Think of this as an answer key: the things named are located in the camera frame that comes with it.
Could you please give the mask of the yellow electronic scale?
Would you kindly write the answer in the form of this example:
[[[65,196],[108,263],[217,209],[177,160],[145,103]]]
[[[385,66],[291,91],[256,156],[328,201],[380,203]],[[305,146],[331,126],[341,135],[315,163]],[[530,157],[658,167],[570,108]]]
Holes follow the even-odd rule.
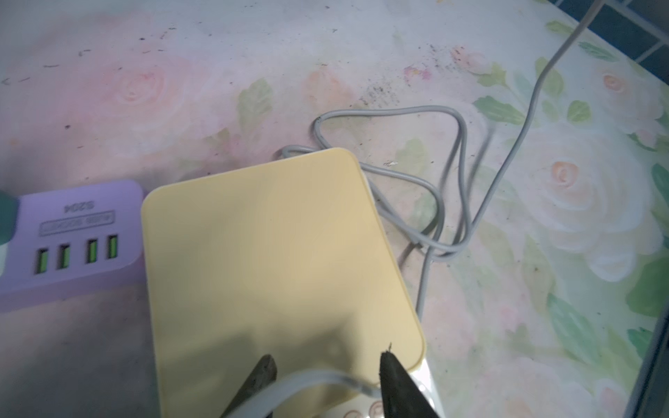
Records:
[[[141,208],[160,413],[219,417],[264,355],[278,380],[379,385],[392,352],[439,407],[367,179],[335,148],[162,186]]]

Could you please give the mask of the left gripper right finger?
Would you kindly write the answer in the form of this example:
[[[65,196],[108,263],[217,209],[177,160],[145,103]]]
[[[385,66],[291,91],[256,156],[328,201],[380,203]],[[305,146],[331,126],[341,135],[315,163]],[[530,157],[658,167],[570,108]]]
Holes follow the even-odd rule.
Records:
[[[438,418],[435,409],[390,351],[381,354],[379,376],[386,418]]]

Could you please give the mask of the purple power strip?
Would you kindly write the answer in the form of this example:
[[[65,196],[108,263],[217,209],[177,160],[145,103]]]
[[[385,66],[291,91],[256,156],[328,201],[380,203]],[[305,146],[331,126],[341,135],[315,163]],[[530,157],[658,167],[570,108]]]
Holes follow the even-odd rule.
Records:
[[[145,282],[145,196],[134,180],[18,196],[1,246],[2,312]]]

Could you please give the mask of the green charger adapter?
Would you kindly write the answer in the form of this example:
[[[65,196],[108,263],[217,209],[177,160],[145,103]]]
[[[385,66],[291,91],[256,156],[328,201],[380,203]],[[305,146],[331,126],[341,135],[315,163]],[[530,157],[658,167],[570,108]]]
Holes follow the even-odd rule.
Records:
[[[8,243],[16,230],[19,199],[0,191],[0,245]]]

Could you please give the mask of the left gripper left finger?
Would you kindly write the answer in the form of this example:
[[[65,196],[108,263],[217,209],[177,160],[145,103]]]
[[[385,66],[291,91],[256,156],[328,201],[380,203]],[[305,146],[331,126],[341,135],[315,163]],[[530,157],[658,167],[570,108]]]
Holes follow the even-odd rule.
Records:
[[[221,415],[228,417],[235,409],[248,401],[255,394],[274,383],[277,379],[277,366],[272,355],[263,355],[253,370],[240,386],[237,393]]]

